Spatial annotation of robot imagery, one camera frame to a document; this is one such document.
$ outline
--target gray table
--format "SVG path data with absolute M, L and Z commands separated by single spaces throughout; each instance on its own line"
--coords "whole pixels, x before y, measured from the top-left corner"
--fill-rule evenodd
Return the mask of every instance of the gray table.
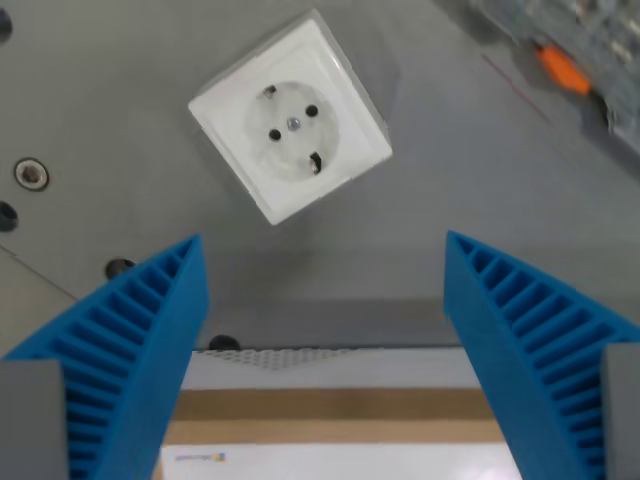
M 199 345 L 216 333 L 261 348 L 455 345 L 441 312 L 448 229 L 637 319 L 638 160 L 458 3 L 5 0 L 0 200 L 19 227 L 0 245 L 80 298 L 110 259 L 202 232 L 213 308 Z M 395 154 L 272 227 L 186 105 L 312 7 Z M 44 192 L 13 178 L 27 156 L 51 173 Z

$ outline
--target screw hole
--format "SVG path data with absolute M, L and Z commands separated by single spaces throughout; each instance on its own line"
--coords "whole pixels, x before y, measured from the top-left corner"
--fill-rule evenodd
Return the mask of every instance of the screw hole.
M 0 8 L 0 44 L 5 43 L 13 33 L 13 22 L 4 8 Z
M 20 160 L 13 173 L 20 186 L 32 192 L 40 192 L 49 185 L 49 172 L 35 158 Z
M 104 274 L 107 276 L 108 280 L 112 280 L 135 266 L 136 262 L 129 260 L 128 258 L 114 258 L 107 263 L 107 266 L 104 269 Z
M 0 232 L 10 232 L 18 226 L 18 212 L 6 202 L 0 201 Z
M 309 105 L 304 113 L 307 114 L 307 117 L 313 118 L 318 115 L 318 107 L 316 107 L 315 105 Z
M 277 142 L 278 140 L 280 140 L 282 138 L 282 133 L 280 133 L 280 130 L 276 130 L 275 128 L 273 130 L 271 130 L 269 132 L 269 138 L 274 141 Z
M 229 335 L 216 335 L 209 342 L 209 350 L 241 350 L 240 342 Z

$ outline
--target outlet frame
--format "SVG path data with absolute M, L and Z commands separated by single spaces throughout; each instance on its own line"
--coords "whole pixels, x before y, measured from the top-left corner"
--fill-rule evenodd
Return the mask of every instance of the outlet frame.
M 243 131 L 245 111 L 269 85 L 299 82 L 331 102 L 340 140 L 330 168 L 302 182 L 265 175 Z M 386 123 L 321 15 L 313 10 L 209 82 L 189 103 L 204 133 L 273 225 L 391 157 Z

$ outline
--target power socket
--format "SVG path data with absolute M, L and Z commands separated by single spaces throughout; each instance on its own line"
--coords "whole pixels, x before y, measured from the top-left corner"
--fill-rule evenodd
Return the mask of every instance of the power socket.
M 274 225 L 393 153 L 315 10 L 212 80 L 189 109 Z

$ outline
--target orange component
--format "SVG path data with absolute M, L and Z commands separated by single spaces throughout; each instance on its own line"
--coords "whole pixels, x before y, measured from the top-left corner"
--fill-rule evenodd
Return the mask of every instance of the orange component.
M 561 50 L 554 46 L 541 47 L 536 49 L 536 54 L 549 76 L 562 88 L 573 90 L 581 95 L 589 93 L 591 90 L 589 80 Z

